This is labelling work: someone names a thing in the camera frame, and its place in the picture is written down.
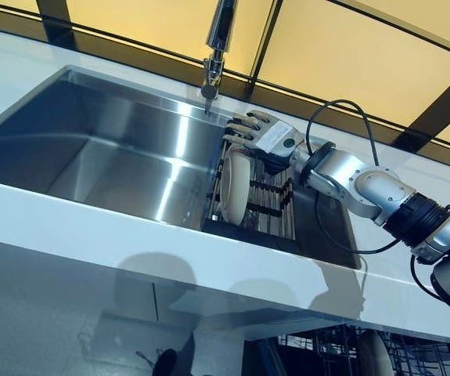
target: white plate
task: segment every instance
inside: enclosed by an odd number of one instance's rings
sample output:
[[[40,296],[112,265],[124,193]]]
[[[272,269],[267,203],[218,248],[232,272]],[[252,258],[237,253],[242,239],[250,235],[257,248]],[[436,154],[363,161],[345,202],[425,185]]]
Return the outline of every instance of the white plate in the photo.
[[[394,376],[387,347],[375,331],[365,331],[357,341],[357,359],[362,376]]]
[[[221,213],[226,222],[239,225],[246,212],[249,197],[250,159],[244,151],[231,146],[221,170],[219,197]]]

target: black joint ring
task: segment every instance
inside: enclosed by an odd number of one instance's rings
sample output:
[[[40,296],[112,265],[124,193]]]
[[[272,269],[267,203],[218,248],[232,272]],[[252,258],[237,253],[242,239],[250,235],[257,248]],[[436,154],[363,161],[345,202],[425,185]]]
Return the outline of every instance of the black joint ring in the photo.
[[[313,155],[308,158],[306,164],[303,167],[303,171],[301,171],[300,174],[301,185],[304,185],[304,183],[306,182],[306,179],[310,175],[310,171],[316,168],[319,163],[322,162],[322,159],[324,159],[334,147],[336,147],[336,144],[328,141],[327,143],[324,143],[321,147],[319,147],[317,151],[315,151]]]

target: sink basin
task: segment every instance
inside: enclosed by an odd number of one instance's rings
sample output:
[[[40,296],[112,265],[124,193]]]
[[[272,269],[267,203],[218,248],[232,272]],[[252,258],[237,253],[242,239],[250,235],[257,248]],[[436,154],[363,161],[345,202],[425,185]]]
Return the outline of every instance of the sink basin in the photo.
[[[67,67],[0,117],[0,183],[200,230],[227,118]]]

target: faucet spout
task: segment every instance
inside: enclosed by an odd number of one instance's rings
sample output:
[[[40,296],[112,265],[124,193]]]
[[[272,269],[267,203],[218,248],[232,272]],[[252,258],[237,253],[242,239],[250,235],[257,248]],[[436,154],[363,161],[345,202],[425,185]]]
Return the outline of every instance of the faucet spout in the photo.
[[[203,60],[203,84],[200,89],[206,99],[206,113],[211,108],[211,102],[218,97],[225,65],[223,53],[229,50],[236,4],[237,0],[218,0],[207,36],[207,45],[213,52]]]

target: dishwasher rack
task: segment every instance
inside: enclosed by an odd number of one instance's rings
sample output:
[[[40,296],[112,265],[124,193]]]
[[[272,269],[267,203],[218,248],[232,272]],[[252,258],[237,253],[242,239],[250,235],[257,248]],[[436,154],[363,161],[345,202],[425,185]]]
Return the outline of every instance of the dishwasher rack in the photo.
[[[360,327],[337,327],[283,335],[278,347],[304,349],[320,359],[321,376],[359,376],[358,337],[365,331]],[[450,376],[450,343],[377,331],[391,358],[395,376]]]

